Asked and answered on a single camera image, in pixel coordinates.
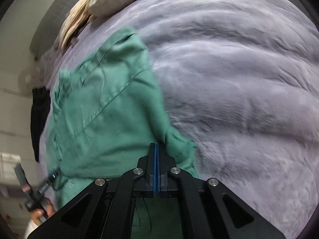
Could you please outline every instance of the beige cloth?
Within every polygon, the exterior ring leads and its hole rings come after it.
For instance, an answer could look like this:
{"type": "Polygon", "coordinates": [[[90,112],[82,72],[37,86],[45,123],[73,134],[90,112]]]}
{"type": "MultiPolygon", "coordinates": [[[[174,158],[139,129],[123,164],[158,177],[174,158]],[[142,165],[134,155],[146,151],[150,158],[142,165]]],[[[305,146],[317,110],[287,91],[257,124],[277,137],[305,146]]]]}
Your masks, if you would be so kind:
{"type": "Polygon", "coordinates": [[[90,17],[111,16],[135,0],[79,0],[64,21],[59,38],[59,48],[66,50],[74,32],[90,17]]]}

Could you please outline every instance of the silver bolt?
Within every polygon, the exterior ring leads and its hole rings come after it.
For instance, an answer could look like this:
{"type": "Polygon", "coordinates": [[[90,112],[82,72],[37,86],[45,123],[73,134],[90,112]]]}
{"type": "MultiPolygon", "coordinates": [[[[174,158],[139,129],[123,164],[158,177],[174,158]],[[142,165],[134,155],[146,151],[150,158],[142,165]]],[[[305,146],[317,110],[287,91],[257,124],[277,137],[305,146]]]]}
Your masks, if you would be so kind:
{"type": "Polygon", "coordinates": [[[103,178],[98,178],[95,180],[95,185],[103,186],[105,184],[105,180],[103,178]]]}
{"type": "Polygon", "coordinates": [[[209,185],[211,185],[211,186],[213,186],[213,187],[216,187],[219,182],[218,182],[217,179],[211,178],[211,179],[209,179],[208,183],[209,183],[209,185]]]}
{"type": "Polygon", "coordinates": [[[181,169],[179,169],[178,167],[171,168],[171,173],[173,174],[179,174],[180,172],[181,172],[181,169]]]}
{"type": "Polygon", "coordinates": [[[143,173],[143,169],[142,169],[142,168],[135,168],[135,169],[133,170],[133,172],[134,172],[135,174],[137,174],[137,175],[140,175],[140,174],[143,173]]]}

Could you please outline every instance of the green garment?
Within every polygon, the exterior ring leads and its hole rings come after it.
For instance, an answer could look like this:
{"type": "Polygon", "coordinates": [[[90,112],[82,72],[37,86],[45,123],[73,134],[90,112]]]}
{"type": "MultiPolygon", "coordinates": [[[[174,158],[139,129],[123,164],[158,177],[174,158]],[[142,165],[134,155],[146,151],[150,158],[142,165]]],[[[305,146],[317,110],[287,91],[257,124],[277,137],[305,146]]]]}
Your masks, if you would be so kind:
{"type": "Polygon", "coordinates": [[[115,32],[75,70],[60,71],[52,103],[47,166],[63,173],[55,184],[60,206],[94,178],[135,168],[151,142],[163,142],[177,166],[197,177],[196,145],[170,125],[147,48],[133,29],[115,32]]]}

